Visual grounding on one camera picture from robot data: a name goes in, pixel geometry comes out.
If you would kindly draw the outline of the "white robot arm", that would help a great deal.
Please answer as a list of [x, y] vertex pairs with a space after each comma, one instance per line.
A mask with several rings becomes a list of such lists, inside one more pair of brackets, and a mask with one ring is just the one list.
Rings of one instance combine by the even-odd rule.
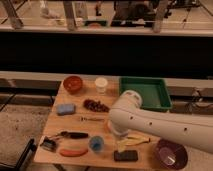
[[141, 109], [142, 96], [124, 91], [109, 110], [110, 130], [125, 137], [130, 130], [213, 154], [213, 117], [154, 112]]

